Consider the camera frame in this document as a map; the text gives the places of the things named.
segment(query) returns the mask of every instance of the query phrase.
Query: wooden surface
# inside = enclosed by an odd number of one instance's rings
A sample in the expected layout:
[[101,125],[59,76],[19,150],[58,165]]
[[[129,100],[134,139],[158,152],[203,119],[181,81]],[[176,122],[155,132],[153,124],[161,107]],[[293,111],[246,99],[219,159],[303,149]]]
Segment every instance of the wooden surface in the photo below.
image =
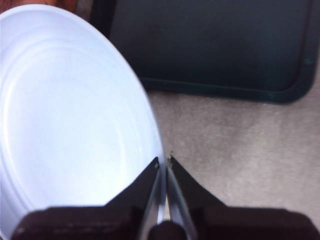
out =
[[24,4],[52,5],[73,12],[76,8],[77,0],[1,0],[0,13]]

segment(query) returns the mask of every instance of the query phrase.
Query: metal tool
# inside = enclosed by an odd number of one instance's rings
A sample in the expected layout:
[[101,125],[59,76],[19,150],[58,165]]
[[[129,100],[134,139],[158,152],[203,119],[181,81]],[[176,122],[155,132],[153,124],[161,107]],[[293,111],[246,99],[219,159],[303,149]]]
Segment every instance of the metal tool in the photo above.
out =
[[301,213],[226,206],[173,157],[166,166],[171,220],[157,224],[159,166],[155,158],[105,206],[53,207],[28,214],[12,240],[320,240]]

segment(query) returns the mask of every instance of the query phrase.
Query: floor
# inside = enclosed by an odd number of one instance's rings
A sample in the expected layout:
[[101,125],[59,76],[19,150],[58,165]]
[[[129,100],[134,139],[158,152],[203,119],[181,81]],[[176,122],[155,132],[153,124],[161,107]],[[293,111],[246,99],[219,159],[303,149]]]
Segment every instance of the floor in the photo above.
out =
[[[91,4],[79,0],[76,13],[89,19]],[[230,206],[302,212],[320,229],[317,69],[310,92],[287,105],[148,91],[166,153]]]

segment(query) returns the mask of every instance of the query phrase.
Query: white plate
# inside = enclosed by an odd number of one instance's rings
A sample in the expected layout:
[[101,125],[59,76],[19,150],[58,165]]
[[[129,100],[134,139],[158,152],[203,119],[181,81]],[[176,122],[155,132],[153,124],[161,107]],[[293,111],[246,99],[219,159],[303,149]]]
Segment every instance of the white plate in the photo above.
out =
[[31,4],[0,16],[1,236],[49,206],[104,205],[159,156],[146,93],[76,15]]

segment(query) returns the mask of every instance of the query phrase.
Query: dark green tray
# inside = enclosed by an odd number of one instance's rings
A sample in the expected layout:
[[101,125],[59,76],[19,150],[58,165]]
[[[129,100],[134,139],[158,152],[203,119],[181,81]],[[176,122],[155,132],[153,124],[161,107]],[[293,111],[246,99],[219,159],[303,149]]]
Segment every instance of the dark green tray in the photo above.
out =
[[313,83],[320,0],[95,0],[147,89],[288,103]]

